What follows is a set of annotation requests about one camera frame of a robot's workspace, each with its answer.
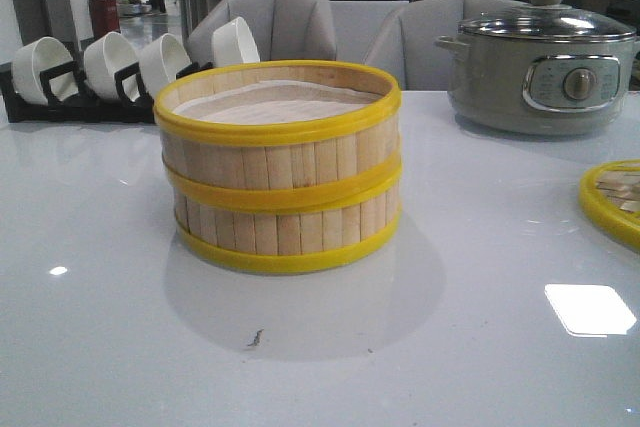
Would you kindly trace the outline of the grey chair right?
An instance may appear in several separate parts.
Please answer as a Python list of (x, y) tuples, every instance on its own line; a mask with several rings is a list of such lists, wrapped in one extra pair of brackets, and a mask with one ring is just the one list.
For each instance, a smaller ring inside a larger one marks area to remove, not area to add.
[(445, 91), (453, 57), (435, 45), (454, 37), (460, 21), (519, 6), (516, 0), (420, 0), (389, 13), (363, 63), (393, 75), (403, 90)]

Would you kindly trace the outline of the bamboo steamer lid yellow rim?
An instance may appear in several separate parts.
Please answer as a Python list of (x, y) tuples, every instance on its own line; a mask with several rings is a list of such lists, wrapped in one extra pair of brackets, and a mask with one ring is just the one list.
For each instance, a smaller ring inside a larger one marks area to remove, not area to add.
[(609, 236), (639, 251), (639, 160), (607, 162), (587, 170), (579, 182), (585, 215)]

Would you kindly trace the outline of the glass pot lid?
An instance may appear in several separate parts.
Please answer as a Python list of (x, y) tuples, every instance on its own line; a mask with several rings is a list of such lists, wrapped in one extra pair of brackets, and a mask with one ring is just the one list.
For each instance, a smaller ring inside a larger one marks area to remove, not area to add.
[(549, 42), (621, 42), (636, 29), (600, 13), (566, 5), (564, 0), (527, 4), (482, 13), (459, 24), (465, 34)]

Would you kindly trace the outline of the black bowl rack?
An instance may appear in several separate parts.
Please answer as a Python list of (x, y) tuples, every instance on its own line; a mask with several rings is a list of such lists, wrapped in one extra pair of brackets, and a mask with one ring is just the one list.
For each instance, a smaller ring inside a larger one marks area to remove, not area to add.
[[(65, 100), (61, 100), (52, 91), (52, 82), (57, 78), (70, 74), (73, 76), (79, 92)], [(88, 87), (87, 76), (75, 61), (46, 69), (40, 74), (41, 86), (45, 94), (43, 105), (29, 103), (14, 88), (11, 65), (1, 66), (1, 92), (8, 121), (48, 121), (86, 123), (120, 122), (147, 123), (154, 122), (154, 100), (144, 86), (140, 67), (133, 63), (114, 74), (118, 99), (107, 101), (101, 99)]]

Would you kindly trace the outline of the white bowl right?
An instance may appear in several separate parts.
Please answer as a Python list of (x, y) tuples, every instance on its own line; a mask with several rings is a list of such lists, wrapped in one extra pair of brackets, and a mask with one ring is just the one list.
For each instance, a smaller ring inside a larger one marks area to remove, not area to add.
[(217, 28), (212, 34), (211, 47), (215, 67), (260, 61), (253, 34), (243, 17), (235, 17)]

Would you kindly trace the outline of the red bin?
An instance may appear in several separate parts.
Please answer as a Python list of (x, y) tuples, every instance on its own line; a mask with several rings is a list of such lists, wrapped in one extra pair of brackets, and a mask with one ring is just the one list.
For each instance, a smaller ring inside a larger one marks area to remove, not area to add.
[(88, 0), (88, 8), (95, 39), (120, 31), (116, 0)]

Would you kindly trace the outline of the grey chair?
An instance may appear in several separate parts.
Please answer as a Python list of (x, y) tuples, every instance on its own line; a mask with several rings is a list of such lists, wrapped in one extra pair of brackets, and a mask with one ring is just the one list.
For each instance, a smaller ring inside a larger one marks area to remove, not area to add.
[(519, 6), (516, 0), (420, 0), (389, 13), (363, 63), (393, 75), (403, 90), (445, 91), (453, 57), (435, 45), (454, 37), (460, 21)]
[(334, 60), (337, 56), (329, 0), (222, 0), (185, 41), (191, 59), (212, 62), (213, 32), (236, 17), (248, 24), (262, 61)]

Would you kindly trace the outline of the grey chair left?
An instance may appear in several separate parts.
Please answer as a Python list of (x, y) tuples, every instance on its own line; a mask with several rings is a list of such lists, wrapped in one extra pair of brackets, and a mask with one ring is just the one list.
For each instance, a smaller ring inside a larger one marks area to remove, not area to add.
[(248, 24), (262, 61), (334, 60), (337, 56), (329, 0), (222, 0), (185, 41), (191, 59), (212, 62), (213, 32), (236, 17)]

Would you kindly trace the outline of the bamboo steamer tier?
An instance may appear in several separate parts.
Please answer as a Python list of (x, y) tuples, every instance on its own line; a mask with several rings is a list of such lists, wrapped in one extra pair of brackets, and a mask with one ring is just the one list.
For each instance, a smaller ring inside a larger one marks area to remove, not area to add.
[[(306, 81), (382, 98), (334, 117), (266, 125), (209, 123), (172, 112), (186, 101), (267, 80)], [(175, 189), (225, 210), (289, 213), (340, 204), (398, 179), (400, 104), (396, 79), (381, 69), (284, 60), (187, 75), (159, 92), (154, 115)]]
[(304, 274), (343, 266), (379, 250), (401, 217), (391, 179), (316, 211), (253, 213), (206, 206), (174, 193), (178, 233), (196, 255), (258, 274)]

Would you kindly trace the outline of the white bowl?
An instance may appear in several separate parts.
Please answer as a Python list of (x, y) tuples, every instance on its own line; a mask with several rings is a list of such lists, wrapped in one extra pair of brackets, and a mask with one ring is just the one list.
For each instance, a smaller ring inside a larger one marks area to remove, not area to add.
[(62, 42), (53, 37), (42, 37), (21, 47), (11, 63), (13, 84), (18, 94), (36, 105), (47, 105), (40, 74), (42, 71), (72, 61)]
[(114, 75), (138, 61), (130, 42), (119, 32), (109, 32), (84, 51), (84, 70), (91, 89), (103, 101), (118, 101)]
[(138, 52), (138, 63), (146, 90), (155, 99), (192, 61), (179, 38), (165, 33)]
[(253, 34), (243, 17), (235, 17), (217, 28), (212, 34), (211, 47), (215, 67), (260, 61)]

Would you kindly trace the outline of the white bowl far left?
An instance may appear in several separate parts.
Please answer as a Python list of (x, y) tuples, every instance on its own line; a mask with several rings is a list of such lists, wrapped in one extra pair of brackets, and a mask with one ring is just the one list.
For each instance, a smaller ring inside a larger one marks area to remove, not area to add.
[(36, 105), (47, 105), (40, 74), (42, 71), (72, 61), (62, 42), (53, 37), (42, 37), (21, 47), (11, 63), (13, 84), (18, 94)]

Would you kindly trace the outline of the green electric cooking pot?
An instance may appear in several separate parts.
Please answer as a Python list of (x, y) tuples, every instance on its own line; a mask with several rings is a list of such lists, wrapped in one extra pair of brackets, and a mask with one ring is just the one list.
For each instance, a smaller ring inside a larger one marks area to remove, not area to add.
[(459, 33), (436, 46), (453, 54), (448, 96), (462, 117), (543, 136), (601, 130), (621, 114), (639, 40), (545, 42)]

